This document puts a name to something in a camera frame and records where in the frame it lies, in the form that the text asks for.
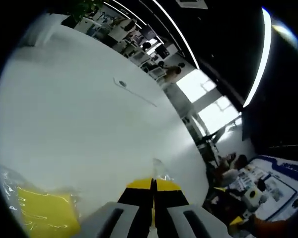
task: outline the desk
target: desk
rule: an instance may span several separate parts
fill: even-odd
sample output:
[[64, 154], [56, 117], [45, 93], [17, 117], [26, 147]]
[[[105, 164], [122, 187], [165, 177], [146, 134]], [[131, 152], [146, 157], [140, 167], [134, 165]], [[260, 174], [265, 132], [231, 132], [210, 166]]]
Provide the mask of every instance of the desk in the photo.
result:
[[140, 68], [62, 25], [45, 46], [14, 52], [0, 80], [1, 165], [41, 189], [79, 191], [77, 208], [87, 216], [117, 201], [126, 184], [152, 176], [153, 158], [190, 203], [203, 204], [205, 163], [164, 92]]
[[238, 180], [229, 186], [242, 190], [259, 178], [265, 181], [268, 200], [255, 212], [262, 220], [286, 219], [296, 211], [292, 203], [298, 198], [298, 181], [274, 169], [274, 165], [283, 163], [298, 165], [296, 161], [256, 156], [245, 169], [240, 170]]
[[75, 27], [75, 30], [86, 33], [92, 26], [101, 27], [102, 25], [92, 19], [83, 17], [82, 21]]

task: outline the bright window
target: bright window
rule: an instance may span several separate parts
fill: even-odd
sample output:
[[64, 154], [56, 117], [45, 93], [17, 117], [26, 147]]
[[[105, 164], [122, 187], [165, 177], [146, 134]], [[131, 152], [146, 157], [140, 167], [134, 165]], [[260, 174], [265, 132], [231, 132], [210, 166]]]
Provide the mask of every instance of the bright window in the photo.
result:
[[238, 111], [225, 96], [220, 97], [198, 114], [210, 134], [239, 116]]
[[242, 125], [242, 118], [236, 119], [235, 125]]
[[216, 87], [215, 83], [199, 69], [184, 76], [177, 85], [192, 103]]

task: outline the plastic wrap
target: plastic wrap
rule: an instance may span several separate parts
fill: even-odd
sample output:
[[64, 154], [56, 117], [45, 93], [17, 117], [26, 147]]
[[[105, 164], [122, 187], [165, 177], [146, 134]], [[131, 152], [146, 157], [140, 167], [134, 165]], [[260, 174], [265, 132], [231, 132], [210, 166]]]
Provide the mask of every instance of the plastic wrap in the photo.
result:
[[173, 181], [169, 171], [159, 159], [153, 159], [153, 178], [165, 181]]
[[70, 189], [42, 191], [5, 167], [0, 167], [0, 183], [12, 214], [29, 237], [68, 238], [79, 232], [78, 196]]
[[[153, 179], [161, 179], [164, 181], [172, 181], [173, 177], [170, 175], [170, 172], [166, 168], [166, 166], [163, 164], [163, 162], [159, 159], [153, 159]], [[157, 228], [155, 227], [154, 223], [154, 204], [152, 209], [152, 224], [149, 229], [148, 238], [158, 238]]]

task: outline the white table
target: white table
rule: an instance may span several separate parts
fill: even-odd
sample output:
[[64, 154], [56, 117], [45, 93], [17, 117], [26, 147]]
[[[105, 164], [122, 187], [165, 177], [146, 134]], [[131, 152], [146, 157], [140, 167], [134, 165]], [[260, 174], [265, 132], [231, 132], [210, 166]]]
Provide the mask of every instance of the white table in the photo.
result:
[[89, 19], [87, 17], [83, 17], [82, 21], [76, 25], [75, 30], [80, 31], [84, 34], [87, 33], [88, 29], [91, 26], [101, 27], [101, 24], [94, 21], [93, 19]]
[[79, 191], [86, 216], [152, 176], [153, 158], [202, 205], [205, 163], [168, 98], [136, 65], [65, 26], [45, 46], [10, 58], [0, 80], [1, 165], [41, 189]]

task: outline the black ceiling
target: black ceiling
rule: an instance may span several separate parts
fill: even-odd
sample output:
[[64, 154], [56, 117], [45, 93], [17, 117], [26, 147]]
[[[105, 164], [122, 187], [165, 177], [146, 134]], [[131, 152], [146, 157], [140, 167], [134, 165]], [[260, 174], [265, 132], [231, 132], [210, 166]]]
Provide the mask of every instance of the black ceiling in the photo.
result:
[[[117, 1], [149, 24], [162, 38], [176, 41], [185, 59], [195, 66], [179, 33], [152, 0]], [[269, 1], [256, 1], [256, 4], [251, 4], [250, 1], [206, 0], [209, 9], [193, 9], [181, 8], [175, 0], [157, 1], [183, 33], [199, 67], [219, 85], [219, 90], [231, 99], [238, 110], [242, 110], [242, 103], [253, 85], [261, 60], [264, 42], [261, 6], [267, 6], [269, 12], [282, 17], [290, 25], [294, 23], [291, 16], [295, 15], [298, 19], [297, 8], [292, 9], [291, 3], [285, 7], [276, 7], [270, 5]], [[110, 4], [124, 10], [112, 0]], [[240, 101], [231, 90], [218, 82], [219, 78], [232, 86], [240, 95]]]

